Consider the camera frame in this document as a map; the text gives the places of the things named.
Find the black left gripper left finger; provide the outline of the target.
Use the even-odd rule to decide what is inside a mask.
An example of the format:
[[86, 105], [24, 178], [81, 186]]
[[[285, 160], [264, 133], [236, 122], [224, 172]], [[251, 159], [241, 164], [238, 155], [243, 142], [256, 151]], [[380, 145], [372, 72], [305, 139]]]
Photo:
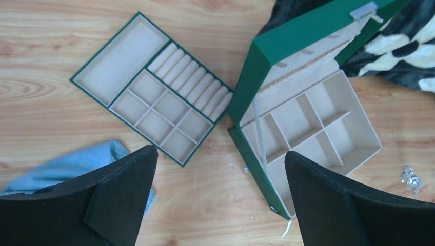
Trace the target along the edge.
[[135, 245], [158, 151], [147, 145], [33, 194], [1, 197], [1, 245]]

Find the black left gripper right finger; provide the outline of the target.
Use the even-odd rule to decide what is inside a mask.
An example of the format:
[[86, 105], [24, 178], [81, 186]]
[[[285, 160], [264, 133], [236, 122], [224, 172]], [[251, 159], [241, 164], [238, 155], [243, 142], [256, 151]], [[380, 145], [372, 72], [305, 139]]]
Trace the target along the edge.
[[296, 151], [285, 170], [304, 245], [434, 245], [434, 204], [387, 193]]

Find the silver necklace jewelry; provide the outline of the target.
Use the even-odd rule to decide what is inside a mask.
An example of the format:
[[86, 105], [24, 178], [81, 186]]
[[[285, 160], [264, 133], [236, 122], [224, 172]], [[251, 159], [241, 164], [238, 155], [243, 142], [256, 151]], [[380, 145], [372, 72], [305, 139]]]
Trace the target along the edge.
[[423, 186], [420, 178], [415, 175], [414, 169], [408, 165], [404, 167], [404, 172], [401, 175], [401, 182], [405, 183], [408, 186], [414, 196], [417, 196], [419, 192], [419, 187]]

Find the green jewelry box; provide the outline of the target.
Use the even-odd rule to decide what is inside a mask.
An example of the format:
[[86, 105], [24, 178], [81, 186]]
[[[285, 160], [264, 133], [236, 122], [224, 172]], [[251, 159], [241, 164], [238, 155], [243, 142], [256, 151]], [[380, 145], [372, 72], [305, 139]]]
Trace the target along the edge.
[[228, 106], [228, 132], [270, 209], [295, 208], [285, 156], [348, 175], [381, 142], [341, 64], [406, 1], [327, 1], [256, 36]]

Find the green jewelry tray insert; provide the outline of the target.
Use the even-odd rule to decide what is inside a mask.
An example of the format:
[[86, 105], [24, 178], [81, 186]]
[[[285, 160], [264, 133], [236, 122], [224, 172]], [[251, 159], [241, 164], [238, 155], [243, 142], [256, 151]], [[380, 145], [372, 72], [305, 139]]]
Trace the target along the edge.
[[71, 82], [182, 167], [233, 96], [228, 85], [141, 12]]

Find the light blue cloth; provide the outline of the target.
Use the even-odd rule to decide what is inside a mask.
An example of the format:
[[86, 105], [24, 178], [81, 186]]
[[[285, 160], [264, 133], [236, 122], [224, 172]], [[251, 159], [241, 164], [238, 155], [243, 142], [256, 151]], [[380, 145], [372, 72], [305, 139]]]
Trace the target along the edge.
[[[23, 174], [4, 188], [1, 197], [21, 193], [33, 194], [46, 187], [77, 178], [109, 165], [129, 154], [131, 153], [128, 153], [126, 148], [115, 140], [75, 151]], [[151, 187], [144, 216], [148, 212], [153, 199], [154, 192]]]

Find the black floral plush blanket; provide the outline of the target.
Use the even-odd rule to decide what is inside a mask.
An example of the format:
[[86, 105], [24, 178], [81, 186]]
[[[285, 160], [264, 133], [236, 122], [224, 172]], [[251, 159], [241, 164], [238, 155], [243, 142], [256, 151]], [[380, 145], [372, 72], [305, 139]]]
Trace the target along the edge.
[[410, 1], [344, 62], [350, 77], [380, 76], [434, 92], [434, 1]]

